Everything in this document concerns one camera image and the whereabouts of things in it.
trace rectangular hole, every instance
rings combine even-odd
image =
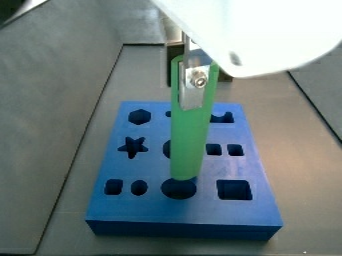
[[[220,200],[252,200],[250,183],[246,180],[218,180]]]

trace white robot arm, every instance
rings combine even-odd
[[[152,0],[232,77],[299,67],[342,38],[341,0]]]

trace blue foam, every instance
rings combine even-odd
[[[170,180],[170,109],[120,105],[85,216],[93,233],[270,239],[283,222],[242,106],[214,104],[200,175],[183,183]]]

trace small square hole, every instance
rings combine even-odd
[[[228,144],[227,150],[228,150],[230,156],[243,156],[244,155],[242,146],[239,144]]]
[[[105,182],[104,194],[111,196],[120,195],[123,190],[123,180],[109,179]]]
[[[220,156],[222,155],[222,149],[219,144],[207,144],[206,145],[207,154],[210,156]]]
[[[220,200],[251,200],[250,183],[246,180],[218,180],[218,196]]]

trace metal clamp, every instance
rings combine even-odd
[[[211,58],[186,37],[183,62],[179,64],[179,105],[183,110],[200,108],[208,82]]]

